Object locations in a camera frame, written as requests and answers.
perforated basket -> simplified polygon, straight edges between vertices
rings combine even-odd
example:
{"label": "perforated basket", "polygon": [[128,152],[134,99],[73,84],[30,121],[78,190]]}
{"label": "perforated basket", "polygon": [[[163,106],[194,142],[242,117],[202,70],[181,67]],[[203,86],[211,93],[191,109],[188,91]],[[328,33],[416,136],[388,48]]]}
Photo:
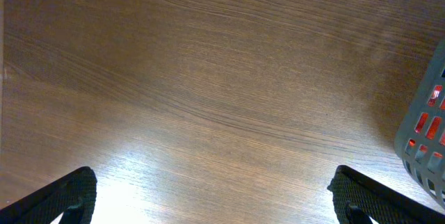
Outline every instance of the perforated basket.
{"label": "perforated basket", "polygon": [[445,208],[445,40],[397,132],[395,148],[407,172]]}

wood grain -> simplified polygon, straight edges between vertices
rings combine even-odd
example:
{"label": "wood grain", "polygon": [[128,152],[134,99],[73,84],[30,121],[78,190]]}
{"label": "wood grain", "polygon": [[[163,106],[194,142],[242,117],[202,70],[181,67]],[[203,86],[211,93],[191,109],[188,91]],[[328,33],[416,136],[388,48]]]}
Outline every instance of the wood grain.
{"label": "wood grain", "polygon": [[445,0],[5,0],[0,207],[91,166],[93,223],[336,223],[346,164],[442,211],[393,139]]}

wooden table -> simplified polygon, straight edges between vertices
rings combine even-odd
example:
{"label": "wooden table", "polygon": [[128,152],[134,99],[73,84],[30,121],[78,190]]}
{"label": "wooden table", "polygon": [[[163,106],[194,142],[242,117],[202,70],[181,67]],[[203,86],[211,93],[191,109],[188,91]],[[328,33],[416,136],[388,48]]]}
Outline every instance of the wooden table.
{"label": "wooden table", "polygon": [[93,223],[336,223],[395,155],[445,0],[5,0],[0,207],[79,166]]}

wooden surface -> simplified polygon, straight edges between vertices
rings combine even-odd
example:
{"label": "wooden surface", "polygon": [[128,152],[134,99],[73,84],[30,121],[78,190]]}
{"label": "wooden surface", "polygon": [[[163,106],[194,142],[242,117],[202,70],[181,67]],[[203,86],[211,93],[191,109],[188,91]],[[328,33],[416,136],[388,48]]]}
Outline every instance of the wooden surface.
{"label": "wooden surface", "polygon": [[91,166],[93,223],[336,223],[346,164],[440,210],[393,139],[445,0],[5,0],[0,207]]}

gray plastic basket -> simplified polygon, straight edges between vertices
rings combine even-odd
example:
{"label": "gray plastic basket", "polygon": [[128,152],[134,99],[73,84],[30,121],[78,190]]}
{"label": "gray plastic basket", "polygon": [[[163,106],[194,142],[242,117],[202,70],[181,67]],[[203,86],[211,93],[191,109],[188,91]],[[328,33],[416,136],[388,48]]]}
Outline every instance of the gray plastic basket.
{"label": "gray plastic basket", "polygon": [[395,148],[407,172],[445,208],[445,40],[437,46]]}

